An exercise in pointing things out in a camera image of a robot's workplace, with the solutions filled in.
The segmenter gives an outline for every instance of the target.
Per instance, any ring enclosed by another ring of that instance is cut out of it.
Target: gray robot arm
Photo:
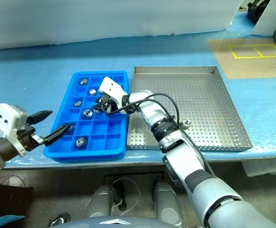
[[[152,93],[144,90],[126,94],[110,78],[105,78],[99,91],[103,93],[101,105],[112,99],[121,107],[137,104]],[[164,154],[166,165],[174,182],[181,182],[192,202],[194,211],[205,227],[211,228],[276,228],[276,224],[263,217],[251,204],[218,177],[205,171],[201,154],[188,136],[176,125],[163,108],[150,100],[131,108],[139,111],[149,126]]]

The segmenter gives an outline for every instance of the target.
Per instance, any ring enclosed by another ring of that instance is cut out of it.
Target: table
[[[245,152],[205,152],[205,157],[210,162],[276,158],[276,78],[229,80],[207,44],[210,38],[247,38],[252,29],[246,12],[239,12],[224,31],[0,50],[0,102],[19,105],[29,114],[53,110],[35,126],[38,135],[47,135],[70,78],[77,71],[125,70],[131,84],[134,66],[218,66],[254,147]],[[162,156],[159,150],[128,150],[121,160],[58,163],[44,157],[40,146],[24,158],[18,156],[7,162],[6,168],[161,164]]]

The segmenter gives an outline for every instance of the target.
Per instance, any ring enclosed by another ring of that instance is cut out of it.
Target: perforated metal tray
[[[180,119],[192,121],[187,133],[201,151],[245,151],[252,147],[216,66],[135,67],[132,91],[143,89],[167,93],[175,99]],[[171,114],[176,114],[167,98],[156,96],[156,99]],[[130,115],[127,146],[158,149],[139,113]]]

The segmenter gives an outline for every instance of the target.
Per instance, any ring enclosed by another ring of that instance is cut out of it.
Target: cardboard sheet
[[[207,42],[227,78],[276,77],[273,39],[209,39]]]

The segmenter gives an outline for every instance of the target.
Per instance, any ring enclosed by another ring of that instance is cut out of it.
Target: blue plastic tray
[[[126,152],[126,134],[128,115],[93,112],[92,118],[86,120],[81,113],[85,108],[92,110],[92,106],[100,93],[89,95],[89,90],[98,91],[104,77],[110,77],[120,84],[124,91],[128,91],[128,76],[125,71],[76,72],[70,81],[66,94],[60,106],[52,130],[66,123],[72,123],[63,137],[52,145],[45,147],[44,155],[57,162],[80,162],[92,160],[119,159]],[[86,78],[88,83],[81,85]],[[75,107],[77,101],[82,101],[81,107]],[[87,144],[76,146],[79,137],[87,139]]]

